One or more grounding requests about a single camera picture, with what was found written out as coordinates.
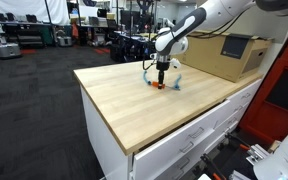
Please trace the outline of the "grey round mobile robot base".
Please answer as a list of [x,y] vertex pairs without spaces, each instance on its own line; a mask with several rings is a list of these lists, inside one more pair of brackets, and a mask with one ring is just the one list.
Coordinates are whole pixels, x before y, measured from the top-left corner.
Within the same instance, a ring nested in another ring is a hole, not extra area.
[[20,47],[16,43],[0,43],[0,59],[12,59],[21,56]]

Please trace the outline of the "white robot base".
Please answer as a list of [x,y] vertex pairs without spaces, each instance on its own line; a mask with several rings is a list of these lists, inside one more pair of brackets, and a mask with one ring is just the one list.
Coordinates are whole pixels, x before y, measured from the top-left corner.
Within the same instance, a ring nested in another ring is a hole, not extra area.
[[279,147],[253,166],[258,180],[288,180],[288,135]]

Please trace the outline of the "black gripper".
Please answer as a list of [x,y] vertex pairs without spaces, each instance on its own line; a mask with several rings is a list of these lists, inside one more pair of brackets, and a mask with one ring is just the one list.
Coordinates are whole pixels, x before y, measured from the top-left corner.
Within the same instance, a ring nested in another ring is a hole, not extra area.
[[164,83],[164,71],[168,70],[170,66],[170,58],[168,56],[157,55],[156,69],[158,72],[158,83]]

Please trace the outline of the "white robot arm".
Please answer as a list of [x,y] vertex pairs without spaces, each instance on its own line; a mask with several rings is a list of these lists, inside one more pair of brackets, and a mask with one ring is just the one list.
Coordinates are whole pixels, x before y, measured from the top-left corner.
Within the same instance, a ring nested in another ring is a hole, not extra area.
[[164,72],[180,54],[188,66],[231,82],[256,73],[271,42],[225,35],[222,29],[253,6],[288,16],[288,0],[207,0],[177,24],[161,29],[155,41],[158,82],[164,82]]

